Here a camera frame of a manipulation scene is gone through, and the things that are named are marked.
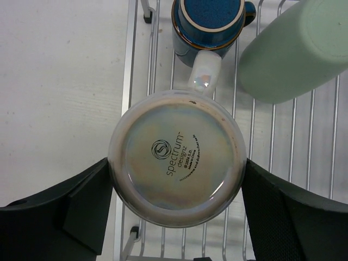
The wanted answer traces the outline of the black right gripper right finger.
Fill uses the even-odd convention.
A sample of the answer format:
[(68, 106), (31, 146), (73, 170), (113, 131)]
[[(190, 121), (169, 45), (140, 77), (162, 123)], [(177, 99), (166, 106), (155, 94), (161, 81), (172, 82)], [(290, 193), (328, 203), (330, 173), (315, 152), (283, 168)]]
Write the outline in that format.
[(256, 260), (347, 260), (347, 204), (300, 188), (251, 160), (241, 188)]

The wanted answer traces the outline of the dark blue ceramic mug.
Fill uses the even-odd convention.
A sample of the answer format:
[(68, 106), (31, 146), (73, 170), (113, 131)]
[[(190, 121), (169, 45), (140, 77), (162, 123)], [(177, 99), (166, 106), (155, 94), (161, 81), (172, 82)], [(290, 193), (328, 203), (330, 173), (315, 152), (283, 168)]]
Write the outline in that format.
[(256, 14), (250, 1), (175, 0), (171, 7), (174, 52), (188, 67), (202, 50), (224, 58)]

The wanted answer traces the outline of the light green plastic cup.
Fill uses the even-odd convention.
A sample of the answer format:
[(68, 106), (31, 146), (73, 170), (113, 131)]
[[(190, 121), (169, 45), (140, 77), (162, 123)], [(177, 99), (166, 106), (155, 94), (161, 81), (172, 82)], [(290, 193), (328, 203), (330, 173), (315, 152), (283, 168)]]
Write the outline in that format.
[(283, 103), (347, 70), (347, 1), (299, 1), (245, 48), (238, 77), (264, 103)]

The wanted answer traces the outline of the white floral ceramic mug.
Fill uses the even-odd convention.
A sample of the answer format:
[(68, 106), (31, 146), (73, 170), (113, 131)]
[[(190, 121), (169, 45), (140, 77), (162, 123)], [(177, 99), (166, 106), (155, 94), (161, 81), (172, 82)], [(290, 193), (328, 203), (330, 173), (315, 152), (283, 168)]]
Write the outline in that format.
[(199, 51), (185, 90), (156, 92), (131, 106), (111, 137), (114, 188), (137, 216), (186, 228), (223, 212), (241, 187), (243, 135), (213, 100), (222, 59)]

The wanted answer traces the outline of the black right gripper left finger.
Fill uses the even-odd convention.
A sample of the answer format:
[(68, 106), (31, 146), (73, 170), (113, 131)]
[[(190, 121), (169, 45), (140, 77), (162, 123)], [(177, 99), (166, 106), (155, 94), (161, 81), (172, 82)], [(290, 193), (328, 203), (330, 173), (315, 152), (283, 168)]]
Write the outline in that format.
[(1, 207), (1, 260), (96, 260), (113, 186), (107, 159)]

